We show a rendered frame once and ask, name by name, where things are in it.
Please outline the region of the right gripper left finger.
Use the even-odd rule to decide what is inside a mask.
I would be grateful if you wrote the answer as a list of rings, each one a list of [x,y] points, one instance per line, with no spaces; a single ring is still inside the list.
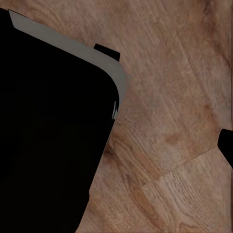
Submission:
[[[20,129],[0,134],[0,187],[25,148]]]

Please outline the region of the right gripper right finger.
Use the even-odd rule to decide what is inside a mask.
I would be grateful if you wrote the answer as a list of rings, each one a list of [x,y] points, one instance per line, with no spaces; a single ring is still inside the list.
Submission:
[[[233,131],[221,129],[217,146],[233,168]]]

